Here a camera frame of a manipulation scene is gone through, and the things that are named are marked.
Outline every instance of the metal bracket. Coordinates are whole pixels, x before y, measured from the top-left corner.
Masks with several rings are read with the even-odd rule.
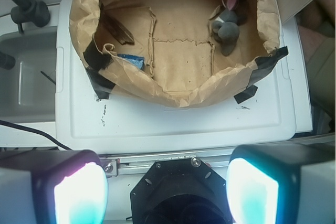
[[[280,141],[268,144],[300,143],[326,143],[334,141],[335,134],[328,134],[314,137],[294,138],[290,141]],[[227,167],[230,156],[235,146],[214,148],[207,150],[193,150],[167,153],[148,154],[125,154],[125,155],[104,155],[100,156],[100,161],[106,176],[116,177],[118,175],[145,174],[156,161],[166,161],[172,159],[192,159],[192,165],[197,167],[203,161],[211,168]]]
[[[101,158],[101,164],[105,171],[106,177],[117,177],[118,168],[117,168],[117,159],[104,159]]]

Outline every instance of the blue object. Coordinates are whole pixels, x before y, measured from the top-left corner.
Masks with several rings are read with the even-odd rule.
[[[145,62],[145,58],[144,57],[135,56],[135,55],[124,55],[124,54],[117,54],[117,55],[120,58],[124,58],[125,60],[127,60],[130,63],[132,63],[133,65],[135,65],[137,68],[139,68],[141,70],[144,67],[144,62]]]

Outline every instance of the black wire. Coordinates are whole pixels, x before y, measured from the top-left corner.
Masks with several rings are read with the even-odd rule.
[[[52,141],[54,144],[58,145],[59,147],[65,149],[65,150],[68,150],[68,151],[71,150],[69,147],[67,147],[66,145],[63,145],[62,143],[60,143],[59,141],[54,139],[52,136],[50,136],[49,134],[47,134],[43,131],[33,129],[33,128],[30,128],[30,127],[26,127],[26,126],[22,126],[22,125],[18,125],[18,124],[15,124],[15,123],[2,121],[2,120],[0,120],[0,125],[10,127],[10,128],[14,128],[14,129],[21,130],[21,131],[32,132],[32,133],[44,136],[45,138],[49,139],[50,141]]]

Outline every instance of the brown paper bag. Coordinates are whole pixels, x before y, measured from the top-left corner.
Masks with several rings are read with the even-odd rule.
[[[276,0],[247,2],[247,21],[227,57],[211,30],[221,0],[73,0],[71,40],[92,84],[105,92],[113,88],[112,93],[180,108],[208,106],[235,95],[241,102],[254,95],[253,84],[288,53],[275,50]],[[101,9],[133,34],[134,45],[116,41],[99,22]],[[144,57],[144,69],[117,54]]]

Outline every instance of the led light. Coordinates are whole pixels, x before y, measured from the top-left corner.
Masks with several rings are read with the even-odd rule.
[[[272,224],[276,221],[279,184],[243,158],[229,164],[226,193],[236,223]]]
[[[107,191],[105,173],[94,162],[65,177],[54,189],[56,223],[102,223]]]

